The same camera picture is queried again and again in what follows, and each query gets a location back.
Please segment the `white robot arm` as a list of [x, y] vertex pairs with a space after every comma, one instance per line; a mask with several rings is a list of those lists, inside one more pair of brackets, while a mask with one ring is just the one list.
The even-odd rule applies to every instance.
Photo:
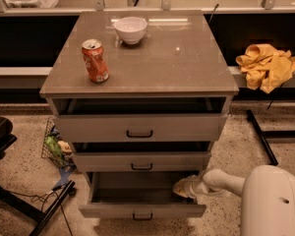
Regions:
[[261, 165], [245, 177], [220, 169], [179, 180], [173, 192], [184, 198], [228, 192], [241, 198], [240, 236], [295, 236], [295, 176]]

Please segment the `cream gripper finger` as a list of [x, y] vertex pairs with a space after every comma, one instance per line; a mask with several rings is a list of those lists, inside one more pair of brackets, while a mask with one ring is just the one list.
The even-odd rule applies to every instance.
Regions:
[[192, 182], [190, 178], [183, 178], [174, 184], [172, 191], [183, 198], [193, 199], [194, 193], [192, 190]]

